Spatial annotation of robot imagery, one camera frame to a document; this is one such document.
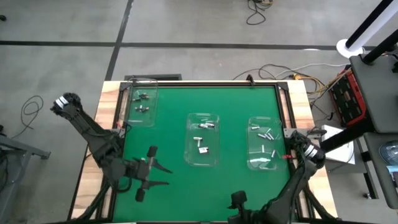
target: green mat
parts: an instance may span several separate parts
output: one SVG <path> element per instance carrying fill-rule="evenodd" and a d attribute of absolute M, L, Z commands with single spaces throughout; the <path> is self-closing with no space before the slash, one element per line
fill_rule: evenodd
<path fill-rule="evenodd" d="M 133 127 L 126 136 L 124 158 L 146 157 L 149 146 L 159 149 L 156 158 L 173 174 L 152 169 L 149 179 L 170 185 L 146 192 L 144 202 L 134 200 L 140 182 L 116 198 L 115 222 L 226 221 L 231 194 L 245 190 L 247 208 L 260 209 L 276 197 L 289 179 L 284 170 L 255 171 L 246 163 L 246 127 L 253 116 L 280 119 L 273 87 L 257 88 L 159 88 L 155 125 Z M 187 114 L 211 113 L 220 117 L 220 157 L 215 167 L 195 167 L 184 161 Z M 282 140 L 279 154 L 285 154 Z M 121 182 L 121 188 L 127 183 Z"/>

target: wooden table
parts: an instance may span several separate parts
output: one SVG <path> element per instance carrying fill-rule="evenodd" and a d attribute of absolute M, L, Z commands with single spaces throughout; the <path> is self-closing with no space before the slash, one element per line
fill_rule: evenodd
<path fill-rule="evenodd" d="M 203 82 L 203 81 L 181 81 L 181 82 Z M 245 82 L 245 81 L 209 81 L 209 82 Z M 257 81 L 257 82 L 277 82 L 277 81 Z M 113 125 L 114 114 L 116 110 L 116 103 L 119 95 L 119 81 L 104 82 L 99 99 L 98 109 L 95 116 L 95 121 L 104 129 L 111 129 Z M 289 86 L 290 100 L 292 102 L 292 110 L 295 118 L 297 128 L 313 128 L 314 122 L 310 105 L 307 98 L 304 82 L 301 80 L 287 81 Z M 287 101 L 283 91 L 280 91 L 282 106 L 287 108 Z M 289 114 L 284 110 L 284 117 L 287 128 L 290 125 Z M 95 198 L 101 187 L 102 172 L 97 167 L 92 157 L 88 157 L 83 164 L 82 173 L 78 182 L 76 198 L 72 202 L 70 217 L 76 218 L 81 215 L 86 207 Z M 314 193 L 319 202 L 326 208 L 326 210 L 337 217 L 335 203 L 331 193 L 328 175 L 326 169 L 322 168 L 310 179 L 310 190 Z M 110 190 L 104 202 L 103 216 L 107 215 Z M 303 208 L 303 215 L 308 216 L 308 211 L 303 193 L 300 194 L 300 203 Z"/>

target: gray floor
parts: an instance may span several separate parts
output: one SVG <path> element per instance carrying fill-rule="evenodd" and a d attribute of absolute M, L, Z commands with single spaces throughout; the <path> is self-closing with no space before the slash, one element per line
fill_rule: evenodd
<path fill-rule="evenodd" d="M 115 42 L 127 0 L 0 0 L 0 40 Z M 378 4 L 371 0 L 275 1 L 267 22 L 245 24 L 250 10 L 245 0 L 135 0 L 124 42 L 184 42 L 234 44 L 335 45 L 347 38 Z M 376 45 L 397 28 L 394 16 L 368 45 Z M 41 47 L 0 45 L 0 124 L 12 136 L 22 128 L 19 113 L 32 95 L 44 108 L 18 140 L 52 152 L 48 161 L 32 159 L 18 193 L 13 220 L 28 223 L 64 220 L 72 201 L 86 143 L 72 126 L 51 113 L 56 97 L 78 93 L 90 115 L 95 110 L 112 47 Z M 122 48 L 112 80 L 125 75 L 180 73 L 184 80 L 230 80 L 265 63 L 291 68 L 308 63 L 348 63 L 334 50 L 148 49 Z M 342 67 L 317 66 L 302 71 L 331 80 Z M 281 69 L 269 69 L 278 73 Z M 327 96 L 317 105 L 333 110 Z M 338 125 L 322 120 L 318 125 Z M 330 174 L 338 214 L 345 220 L 397 223 L 398 216 L 379 200 L 366 200 L 362 175 Z"/>

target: white paper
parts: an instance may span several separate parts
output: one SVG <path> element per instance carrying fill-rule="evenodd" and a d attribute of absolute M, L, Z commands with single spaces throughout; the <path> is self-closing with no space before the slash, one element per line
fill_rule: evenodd
<path fill-rule="evenodd" d="M 322 136 L 322 141 L 342 132 L 340 128 L 335 128 L 329 125 L 322 125 L 322 129 L 327 130 L 327 133 Z M 326 158 L 334 161 L 347 162 L 350 164 L 355 164 L 354 152 L 354 142 L 349 142 L 344 146 L 341 146 L 333 151 L 326 153 Z"/>

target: clear plastic container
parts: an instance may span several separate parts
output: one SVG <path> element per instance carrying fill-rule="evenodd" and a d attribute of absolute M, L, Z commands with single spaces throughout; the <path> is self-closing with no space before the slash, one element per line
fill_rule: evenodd
<path fill-rule="evenodd" d="M 192 113 L 187 118 L 184 159 L 193 166 L 215 166 L 220 153 L 218 115 Z"/>
<path fill-rule="evenodd" d="M 248 167 L 252 170 L 277 170 L 286 166 L 279 153 L 284 147 L 282 123 L 278 119 L 252 117 L 247 127 Z"/>
<path fill-rule="evenodd" d="M 155 125 L 157 109 L 157 81 L 150 78 L 132 78 L 129 95 L 129 116 L 132 126 L 151 127 Z"/>

